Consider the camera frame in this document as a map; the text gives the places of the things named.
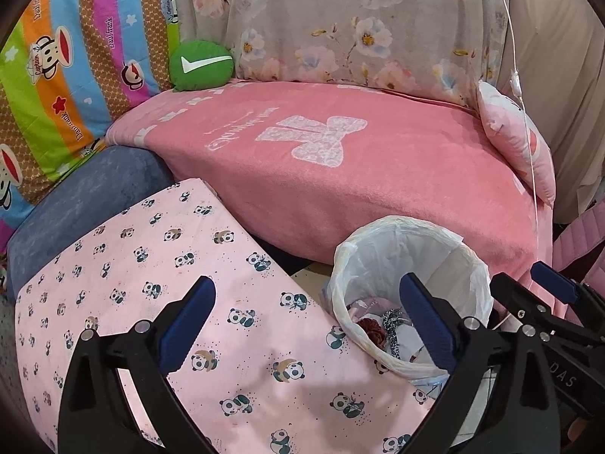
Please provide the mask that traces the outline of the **small pink pillow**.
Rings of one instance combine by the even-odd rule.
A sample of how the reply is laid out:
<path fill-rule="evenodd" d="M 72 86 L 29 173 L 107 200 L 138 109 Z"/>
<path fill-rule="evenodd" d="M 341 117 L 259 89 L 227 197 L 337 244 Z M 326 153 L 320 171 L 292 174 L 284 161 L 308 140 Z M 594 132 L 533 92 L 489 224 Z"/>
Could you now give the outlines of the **small pink pillow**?
<path fill-rule="evenodd" d="M 551 150 L 531 118 L 510 97 L 480 81 L 477 101 L 483 129 L 518 178 L 553 208 L 556 178 Z"/>

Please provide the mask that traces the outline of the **pink puffer jacket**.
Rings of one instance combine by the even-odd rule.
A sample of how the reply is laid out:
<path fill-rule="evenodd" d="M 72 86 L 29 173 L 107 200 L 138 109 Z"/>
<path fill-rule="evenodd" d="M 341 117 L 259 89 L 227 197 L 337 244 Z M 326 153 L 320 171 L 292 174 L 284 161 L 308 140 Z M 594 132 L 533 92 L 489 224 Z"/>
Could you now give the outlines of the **pink puffer jacket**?
<path fill-rule="evenodd" d="M 604 200 L 560 234 L 553 246 L 553 268 L 604 294 Z"/>

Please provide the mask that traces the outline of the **blue velvet cushion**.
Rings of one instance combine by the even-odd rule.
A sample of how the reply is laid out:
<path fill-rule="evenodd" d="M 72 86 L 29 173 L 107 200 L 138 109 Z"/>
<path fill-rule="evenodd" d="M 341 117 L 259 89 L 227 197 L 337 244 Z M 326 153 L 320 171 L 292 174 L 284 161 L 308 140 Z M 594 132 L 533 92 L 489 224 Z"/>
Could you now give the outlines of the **blue velvet cushion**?
<path fill-rule="evenodd" d="M 172 185 L 174 177 L 156 154 L 109 146 L 78 167 L 33 209 L 7 246 L 7 298 L 62 250 L 102 222 Z"/>

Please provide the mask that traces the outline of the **pink bow print blanket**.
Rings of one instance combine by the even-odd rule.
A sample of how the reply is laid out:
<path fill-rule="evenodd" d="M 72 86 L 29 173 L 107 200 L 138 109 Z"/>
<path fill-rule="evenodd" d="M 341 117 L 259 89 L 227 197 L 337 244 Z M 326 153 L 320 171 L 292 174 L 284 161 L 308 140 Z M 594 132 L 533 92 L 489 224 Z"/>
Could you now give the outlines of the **pink bow print blanket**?
<path fill-rule="evenodd" d="M 111 145 L 201 178 L 258 238 L 331 263 L 353 231 L 405 215 L 461 236 L 491 273 L 550 261 L 552 211 L 480 120 L 450 104 L 350 85 L 234 82 L 167 90 L 122 115 Z"/>

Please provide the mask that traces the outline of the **black white patterned scrunchie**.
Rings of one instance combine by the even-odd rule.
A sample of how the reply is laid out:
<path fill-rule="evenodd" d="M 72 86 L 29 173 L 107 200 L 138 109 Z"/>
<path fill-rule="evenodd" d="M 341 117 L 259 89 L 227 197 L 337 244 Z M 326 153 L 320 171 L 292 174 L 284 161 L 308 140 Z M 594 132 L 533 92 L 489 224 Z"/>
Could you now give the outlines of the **black white patterned scrunchie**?
<path fill-rule="evenodd" d="M 392 308 L 383 314 L 383 330 L 386 331 L 386 344 L 393 357 L 401 359 L 397 331 L 401 326 L 413 326 L 404 308 Z"/>

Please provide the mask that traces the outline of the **grey floral bedsheet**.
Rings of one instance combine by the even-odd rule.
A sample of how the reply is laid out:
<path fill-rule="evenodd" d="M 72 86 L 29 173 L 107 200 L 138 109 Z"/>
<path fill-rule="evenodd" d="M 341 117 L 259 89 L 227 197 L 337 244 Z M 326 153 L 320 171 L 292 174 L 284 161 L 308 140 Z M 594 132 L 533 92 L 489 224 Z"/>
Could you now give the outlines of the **grey floral bedsheet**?
<path fill-rule="evenodd" d="M 183 37 L 242 80 L 366 86 L 474 108 L 494 83 L 507 0 L 176 0 Z"/>

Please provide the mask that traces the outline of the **dark red scrunchie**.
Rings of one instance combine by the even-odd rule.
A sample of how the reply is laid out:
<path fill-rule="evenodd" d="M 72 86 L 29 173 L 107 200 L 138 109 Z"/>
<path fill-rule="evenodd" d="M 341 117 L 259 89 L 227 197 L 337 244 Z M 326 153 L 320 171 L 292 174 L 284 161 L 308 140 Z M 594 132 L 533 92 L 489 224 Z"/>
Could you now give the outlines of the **dark red scrunchie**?
<path fill-rule="evenodd" d="M 370 341 L 380 350 L 386 349 L 386 330 L 375 319 L 364 318 L 357 322 Z"/>

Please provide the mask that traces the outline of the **white lined trash bin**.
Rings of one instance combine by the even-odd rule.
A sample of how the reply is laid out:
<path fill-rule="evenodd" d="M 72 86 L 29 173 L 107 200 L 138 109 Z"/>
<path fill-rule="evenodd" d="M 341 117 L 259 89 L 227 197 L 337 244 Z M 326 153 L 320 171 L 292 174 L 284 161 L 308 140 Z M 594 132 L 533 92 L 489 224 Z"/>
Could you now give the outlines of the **white lined trash bin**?
<path fill-rule="evenodd" d="M 402 308 L 425 350 L 411 363 L 386 353 L 355 323 L 349 306 L 379 297 Z M 425 381 L 458 364 L 460 318 L 488 323 L 493 307 L 486 263 L 464 238 L 432 222 L 386 216 L 354 231 L 337 246 L 325 290 L 327 308 L 358 347 L 390 371 Z"/>

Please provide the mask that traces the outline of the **beige curtain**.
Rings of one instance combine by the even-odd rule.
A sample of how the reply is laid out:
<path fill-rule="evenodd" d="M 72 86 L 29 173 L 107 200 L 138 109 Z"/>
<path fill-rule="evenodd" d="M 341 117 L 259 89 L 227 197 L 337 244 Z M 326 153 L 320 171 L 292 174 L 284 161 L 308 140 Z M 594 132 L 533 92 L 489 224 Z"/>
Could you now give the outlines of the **beige curtain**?
<path fill-rule="evenodd" d="M 604 175 L 604 26 L 588 0 L 510 0 L 497 87 L 520 73 L 526 109 L 555 165 L 554 220 L 568 224 L 588 207 Z"/>

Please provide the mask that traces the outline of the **colourful monkey print pillow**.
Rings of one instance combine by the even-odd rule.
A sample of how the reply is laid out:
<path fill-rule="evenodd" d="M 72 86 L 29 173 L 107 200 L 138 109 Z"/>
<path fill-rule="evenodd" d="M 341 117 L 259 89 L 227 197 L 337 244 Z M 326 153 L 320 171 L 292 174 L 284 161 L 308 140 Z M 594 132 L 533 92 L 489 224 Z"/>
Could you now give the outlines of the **colourful monkey print pillow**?
<path fill-rule="evenodd" d="M 166 90 L 176 0 L 31 0 L 1 50 L 1 241 Z"/>

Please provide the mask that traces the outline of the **green round plush toy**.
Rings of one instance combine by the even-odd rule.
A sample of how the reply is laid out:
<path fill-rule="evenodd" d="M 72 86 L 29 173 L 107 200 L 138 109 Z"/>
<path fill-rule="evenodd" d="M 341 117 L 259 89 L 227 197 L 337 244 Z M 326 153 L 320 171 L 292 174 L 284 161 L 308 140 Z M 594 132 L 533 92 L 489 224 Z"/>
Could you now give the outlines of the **green round plush toy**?
<path fill-rule="evenodd" d="M 197 40 L 178 45 L 169 59 L 169 76 L 178 91 L 226 85 L 234 74 L 233 55 L 222 45 Z"/>

